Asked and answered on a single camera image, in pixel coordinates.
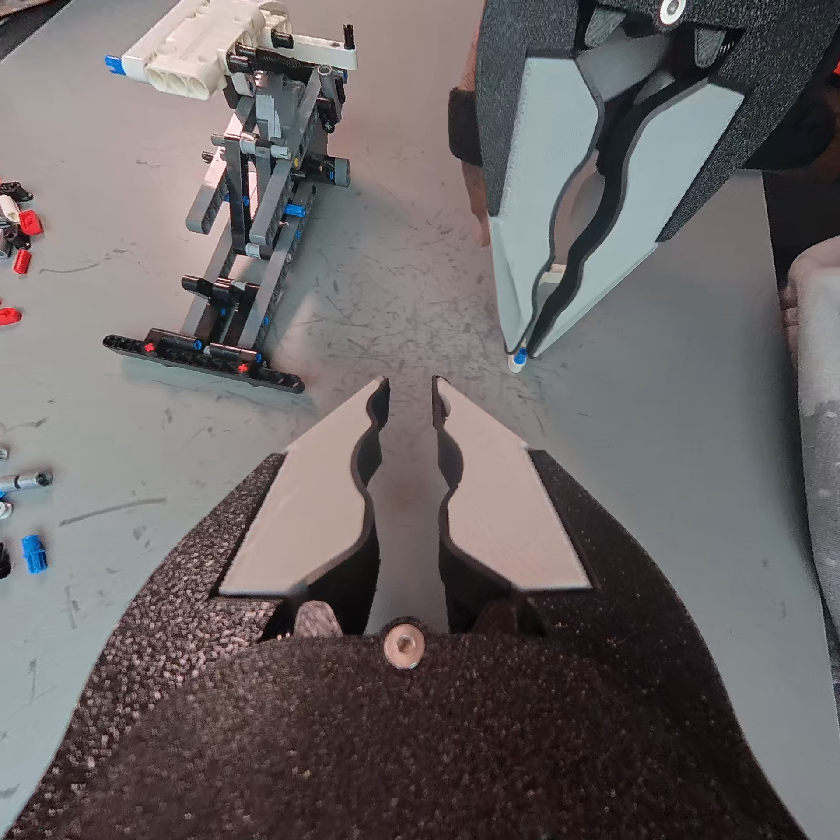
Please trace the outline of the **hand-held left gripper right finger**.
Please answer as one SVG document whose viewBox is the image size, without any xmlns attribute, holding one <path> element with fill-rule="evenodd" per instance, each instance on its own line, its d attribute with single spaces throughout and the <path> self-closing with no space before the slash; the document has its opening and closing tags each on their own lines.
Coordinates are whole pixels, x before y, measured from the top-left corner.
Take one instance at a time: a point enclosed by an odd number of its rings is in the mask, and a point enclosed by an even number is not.
<svg viewBox="0 0 840 840">
<path fill-rule="evenodd" d="M 438 570 L 448 628 L 468 632 L 492 602 L 589 592 L 592 579 L 533 450 L 442 376 L 432 382 L 437 463 L 447 485 Z"/>
</svg>

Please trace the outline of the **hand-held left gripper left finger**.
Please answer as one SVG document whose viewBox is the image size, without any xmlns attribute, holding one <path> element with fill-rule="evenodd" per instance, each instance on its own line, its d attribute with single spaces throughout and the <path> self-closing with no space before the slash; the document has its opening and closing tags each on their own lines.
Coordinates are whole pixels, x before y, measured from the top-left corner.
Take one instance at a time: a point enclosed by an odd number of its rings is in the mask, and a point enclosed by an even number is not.
<svg viewBox="0 0 840 840">
<path fill-rule="evenodd" d="M 390 382 L 374 378 L 286 446 L 274 479 L 218 580 L 218 595 L 273 602 L 290 631 L 305 602 L 364 633 L 381 565 L 368 485 L 382 463 Z"/>
</svg>

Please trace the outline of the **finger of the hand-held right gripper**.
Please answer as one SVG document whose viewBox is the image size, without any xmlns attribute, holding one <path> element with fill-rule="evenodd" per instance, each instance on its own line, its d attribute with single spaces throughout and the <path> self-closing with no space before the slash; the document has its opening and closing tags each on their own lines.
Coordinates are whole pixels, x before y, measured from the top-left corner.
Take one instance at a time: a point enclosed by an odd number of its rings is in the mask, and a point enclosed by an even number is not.
<svg viewBox="0 0 840 840">
<path fill-rule="evenodd" d="M 718 145 L 744 94 L 677 82 L 634 107 L 602 165 L 603 193 L 528 341 L 537 359 L 646 260 Z"/>
<path fill-rule="evenodd" d="M 535 318 L 534 296 L 553 259 L 565 189 L 591 154 L 603 102 L 574 59 L 527 58 L 499 211 L 489 216 L 500 329 L 516 353 Z"/>
</svg>

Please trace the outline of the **white angled brick beam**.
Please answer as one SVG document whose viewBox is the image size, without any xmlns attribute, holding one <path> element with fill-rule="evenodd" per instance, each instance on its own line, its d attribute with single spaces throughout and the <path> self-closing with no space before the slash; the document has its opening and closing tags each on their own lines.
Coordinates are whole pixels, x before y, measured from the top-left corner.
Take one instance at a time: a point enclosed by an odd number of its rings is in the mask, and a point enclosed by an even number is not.
<svg viewBox="0 0 840 840">
<path fill-rule="evenodd" d="M 539 287 L 546 287 L 546 290 L 541 290 L 538 293 L 538 302 L 542 303 L 548 297 L 554 287 L 557 287 L 564 278 L 566 265 L 552 264 L 551 267 L 544 271 L 539 279 Z M 508 356 L 508 368 L 512 373 L 519 373 L 528 361 L 528 353 L 526 350 L 527 339 L 523 339 L 520 348 L 516 353 L 511 353 Z"/>
</svg>

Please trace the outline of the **brick-built truck chassis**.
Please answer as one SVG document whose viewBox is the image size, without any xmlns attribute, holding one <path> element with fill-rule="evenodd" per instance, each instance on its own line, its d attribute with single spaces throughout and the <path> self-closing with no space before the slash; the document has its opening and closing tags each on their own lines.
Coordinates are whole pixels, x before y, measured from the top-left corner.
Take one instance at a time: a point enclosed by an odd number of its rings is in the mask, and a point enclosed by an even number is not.
<svg viewBox="0 0 840 840">
<path fill-rule="evenodd" d="M 185 275 L 193 303 L 180 330 L 143 339 L 109 334 L 122 356 L 301 394 L 302 379 L 274 369 L 264 345 L 320 185 L 348 187 L 350 161 L 328 152 L 358 67 L 354 27 L 340 39 L 295 34 L 282 2 L 184 1 L 121 57 L 115 75 L 168 95 L 206 101 L 221 91 L 232 110 L 185 219 L 208 235 L 227 222 L 198 276 Z"/>
</svg>

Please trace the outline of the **grey desk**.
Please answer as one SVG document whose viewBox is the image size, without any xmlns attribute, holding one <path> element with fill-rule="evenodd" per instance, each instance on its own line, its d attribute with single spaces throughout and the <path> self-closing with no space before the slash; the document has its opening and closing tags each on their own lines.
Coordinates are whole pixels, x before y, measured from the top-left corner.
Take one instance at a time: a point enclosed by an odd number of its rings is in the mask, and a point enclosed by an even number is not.
<svg viewBox="0 0 840 840">
<path fill-rule="evenodd" d="M 39 781 L 122 611 L 174 546 L 268 455 L 376 376 L 390 379 L 370 485 L 382 566 L 370 630 L 446 629 L 431 384 L 447 378 L 548 451 L 668 576 L 714 654 L 749 744 L 811 838 L 838 836 L 838 734 L 802 525 L 796 400 L 763 184 L 734 176 L 682 231 L 511 374 L 490 251 L 447 138 L 482 2 L 288 2 L 296 33 L 360 67 L 330 141 L 347 189 L 319 191 L 269 331 L 299 396 L 102 346 L 182 326 L 187 231 L 223 96 L 169 97 L 105 67 L 171 2 L 72 2 L 2 60 L 2 177 L 45 226 L 26 276 L 2 264 L 2 444 L 55 482 L 2 523 L 2 833 Z M 36 534 L 47 570 L 29 574 Z"/>
</svg>

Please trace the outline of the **person's right hand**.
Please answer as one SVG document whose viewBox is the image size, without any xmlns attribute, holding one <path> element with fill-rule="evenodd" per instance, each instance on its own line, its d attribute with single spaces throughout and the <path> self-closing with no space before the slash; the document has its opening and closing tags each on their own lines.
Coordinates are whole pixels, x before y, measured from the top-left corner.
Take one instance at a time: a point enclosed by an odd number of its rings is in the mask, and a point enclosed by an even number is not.
<svg viewBox="0 0 840 840">
<path fill-rule="evenodd" d="M 470 212 L 476 219 L 476 242 L 480 247 L 490 245 L 490 226 L 487 212 L 487 184 L 482 167 L 466 161 L 461 162 L 461 168 L 469 199 Z"/>
</svg>

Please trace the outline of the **grey bleached hoodie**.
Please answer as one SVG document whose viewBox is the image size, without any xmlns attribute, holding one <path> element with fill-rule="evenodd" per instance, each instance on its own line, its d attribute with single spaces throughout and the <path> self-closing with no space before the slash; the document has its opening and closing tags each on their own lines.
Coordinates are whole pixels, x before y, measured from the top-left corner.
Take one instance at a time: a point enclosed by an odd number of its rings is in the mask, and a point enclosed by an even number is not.
<svg viewBox="0 0 840 840">
<path fill-rule="evenodd" d="M 839 631 L 839 237 L 797 256 L 780 292 L 796 372 L 807 527 L 828 633 Z"/>
</svg>

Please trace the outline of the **pile of blue black brick pins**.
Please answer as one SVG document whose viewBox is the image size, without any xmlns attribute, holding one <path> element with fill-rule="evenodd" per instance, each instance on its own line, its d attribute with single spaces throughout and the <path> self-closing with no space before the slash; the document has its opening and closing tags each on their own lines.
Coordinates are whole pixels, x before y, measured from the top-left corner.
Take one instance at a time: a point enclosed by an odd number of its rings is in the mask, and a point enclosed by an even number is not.
<svg viewBox="0 0 840 840">
<path fill-rule="evenodd" d="M 11 496 L 30 490 L 42 490 L 51 486 L 54 476 L 50 469 L 31 469 L 1 476 L 1 520 L 10 518 L 14 513 Z M 29 574 L 38 574 L 47 570 L 46 549 L 36 534 L 21 540 L 23 559 Z"/>
</svg>

